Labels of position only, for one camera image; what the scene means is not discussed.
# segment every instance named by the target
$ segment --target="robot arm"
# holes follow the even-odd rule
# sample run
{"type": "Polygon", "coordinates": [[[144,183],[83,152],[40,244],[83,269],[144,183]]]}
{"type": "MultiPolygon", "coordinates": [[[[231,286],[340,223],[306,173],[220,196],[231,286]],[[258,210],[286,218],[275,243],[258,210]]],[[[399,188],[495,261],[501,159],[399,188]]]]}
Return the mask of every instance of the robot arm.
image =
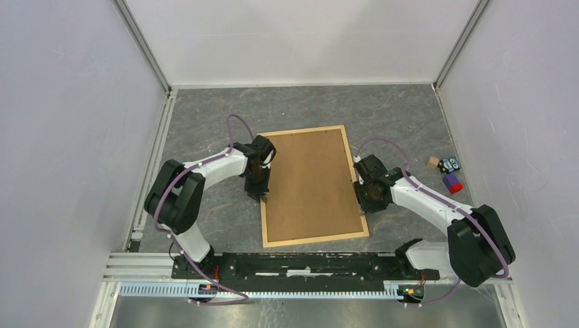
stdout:
{"type": "Polygon", "coordinates": [[[185,169],[196,165],[176,184],[175,189],[180,189],[180,192],[171,191],[168,195],[158,223],[171,230],[183,251],[195,262],[201,262],[212,251],[196,223],[203,191],[226,178],[240,176],[245,178],[244,189],[248,196],[259,201],[269,192],[270,163],[275,153],[273,144],[258,135],[250,144],[235,143],[233,150],[227,148],[200,161],[179,163],[169,160],[161,167],[145,199],[145,210],[153,215],[171,181],[185,169]],[[219,158],[208,163],[208,159],[214,157],[219,158]]]}
{"type": "Polygon", "coordinates": [[[458,213],[457,209],[471,215],[489,234],[507,264],[515,260],[515,252],[496,212],[489,206],[479,208],[460,204],[425,187],[415,177],[409,176],[418,187],[410,183],[399,167],[387,170],[374,155],[357,159],[354,168],[358,182],[354,183],[358,203],[366,213],[386,209],[389,204],[408,208],[420,215],[442,233],[448,243],[428,243],[415,239],[403,246],[408,262],[414,269],[436,269],[441,273],[456,273],[466,284],[476,287],[497,274],[501,263],[476,227],[458,213]],[[425,192],[455,206],[452,209],[425,192]]]}

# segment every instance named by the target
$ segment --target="wooden block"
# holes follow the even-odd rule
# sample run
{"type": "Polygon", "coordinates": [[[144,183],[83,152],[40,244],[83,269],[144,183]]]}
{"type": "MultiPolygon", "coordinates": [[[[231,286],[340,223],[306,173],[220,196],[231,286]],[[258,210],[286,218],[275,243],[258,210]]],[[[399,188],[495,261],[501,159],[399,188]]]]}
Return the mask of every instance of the wooden block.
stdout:
{"type": "Polygon", "coordinates": [[[264,247],[369,236],[344,126],[262,135],[277,149],[261,202],[264,247]]]}
{"type": "Polygon", "coordinates": [[[430,156],[430,159],[426,163],[426,166],[430,167],[431,169],[436,169],[438,167],[438,162],[440,162],[440,159],[434,156],[430,156]]]}

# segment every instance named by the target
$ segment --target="purple cable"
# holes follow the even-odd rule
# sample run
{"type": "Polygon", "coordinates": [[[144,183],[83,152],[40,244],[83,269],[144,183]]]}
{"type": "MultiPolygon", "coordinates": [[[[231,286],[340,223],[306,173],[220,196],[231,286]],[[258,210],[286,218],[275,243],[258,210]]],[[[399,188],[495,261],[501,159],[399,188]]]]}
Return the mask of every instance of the purple cable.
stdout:
{"type": "MultiPolygon", "coordinates": [[[[159,205],[157,206],[157,209],[155,210],[155,214],[153,215],[153,227],[155,228],[155,230],[157,230],[159,232],[168,233],[171,236],[171,240],[175,243],[175,246],[177,246],[177,248],[179,248],[180,250],[183,250],[183,247],[181,247],[181,244],[179,244],[179,242],[174,237],[174,235],[171,233],[171,231],[159,227],[159,223],[158,223],[159,222],[159,213],[161,212],[161,208],[163,207],[163,204],[165,203],[167,196],[169,196],[171,190],[173,190],[175,185],[179,182],[179,180],[181,180],[181,178],[183,178],[185,176],[185,174],[193,171],[194,169],[196,169],[202,165],[206,165],[206,164],[211,163],[213,161],[216,161],[218,159],[222,159],[223,157],[225,157],[225,154],[230,154],[233,151],[233,149],[234,149],[234,134],[231,131],[231,124],[229,122],[231,118],[239,119],[239,121],[241,121],[241,123],[243,123],[243,125],[245,125],[245,127],[247,128],[247,131],[249,131],[249,135],[251,136],[251,140],[253,140],[253,132],[251,132],[251,128],[249,128],[249,125],[247,125],[247,123],[240,116],[238,116],[236,114],[230,114],[229,116],[227,116],[227,121],[226,121],[225,125],[227,126],[227,133],[229,134],[229,149],[224,154],[219,154],[219,155],[210,157],[204,161],[201,161],[200,162],[201,165],[199,163],[196,165],[191,165],[190,167],[183,170],[183,172],[179,173],[179,175],[177,175],[177,177],[175,177],[175,179],[173,179],[173,181],[171,181],[169,186],[165,189],[165,192],[163,193],[163,195],[161,196],[161,199],[159,200],[159,205]]],[[[214,284],[215,286],[217,286],[220,289],[226,290],[228,292],[234,293],[235,295],[239,295],[239,296],[243,297],[243,299],[236,299],[233,301],[224,301],[224,302],[218,302],[218,303],[197,303],[197,305],[203,305],[203,306],[205,306],[205,305],[206,306],[233,305],[233,304],[245,303],[249,300],[249,296],[247,296],[246,294],[244,294],[242,292],[238,292],[237,290],[231,289],[229,287],[226,287],[226,286],[214,281],[213,279],[209,278],[205,273],[203,273],[203,271],[201,271],[201,269],[195,264],[195,261],[193,261],[193,259],[187,253],[183,252],[183,255],[185,256],[185,258],[187,259],[189,264],[191,264],[191,266],[194,268],[194,270],[196,270],[196,272],[200,276],[202,276],[204,279],[208,280],[210,283],[214,284]]]]}
{"type": "MultiPolygon", "coordinates": [[[[358,151],[356,151],[356,157],[359,156],[360,151],[362,150],[362,148],[364,148],[364,146],[366,146],[366,144],[368,144],[370,141],[376,141],[376,140],[381,140],[381,141],[384,141],[388,144],[391,144],[391,145],[395,146],[396,148],[398,148],[398,150],[402,153],[402,155],[404,156],[404,163],[402,163],[402,166],[401,166],[402,175],[414,188],[416,188],[420,192],[424,193],[425,195],[439,201],[440,203],[443,203],[444,205],[448,206],[451,210],[457,211],[458,213],[463,215],[465,218],[467,218],[475,226],[476,229],[478,229],[478,231],[481,233],[481,236],[483,236],[483,238],[487,241],[487,243],[489,243],[490,247],[492,248],[496,257],[498,258],[500,265],[503,267],[503,273],[500,275],[495,275],[494,277],[500,278],[500,279],[504,279],[504,278],[509,277],[509,265],[507,264],[505,257],[501,254],[500,250],[498,249],[498,247],[496,246],[494,241],[492,241],[489,234],[483,229],[483,227],[481,227],[481,225],[479,224],[479,222],[477,222],[477,220],[475,220],[475,218],[470,216],[470,214],[468,214],[462,208],[457,208],[454,204],[452,204],[451,202],[445,200],[444,198],[436,195],[435,193],[432,193],[431,191],[420,188],[420,186],[415,181],[410,179],[410,177],[406,173],[406,166],[410,162],[410,157],[408,156],[408,153],[404,150],[404,148],[402,148],[396,141],[390,140],[390,139],[385,138],[385,137],[370,137],[370,138],[364,140],[364,142],[362,142],[362,145],[360,146],[360,148],[358,148],[358,151]]],[[[460,285],[460,279],[458,279],[456,281],[456,284],[454,285],[454,287],[452,287],[451,291],[448,292],[445,296],[443,296],[439,299],[434,299],[432,301],[422,303],[420,305],[415,305],[415,304],[408,304],[408,305],[412,306],[412,307],[419,307],[419,306],[435,304],[435,303],[438,303],[440,301],[444,301],[445,299],[450,297],[452,294],[454,294],[454,292],[458,289],[459,285],[460,285]]]]}

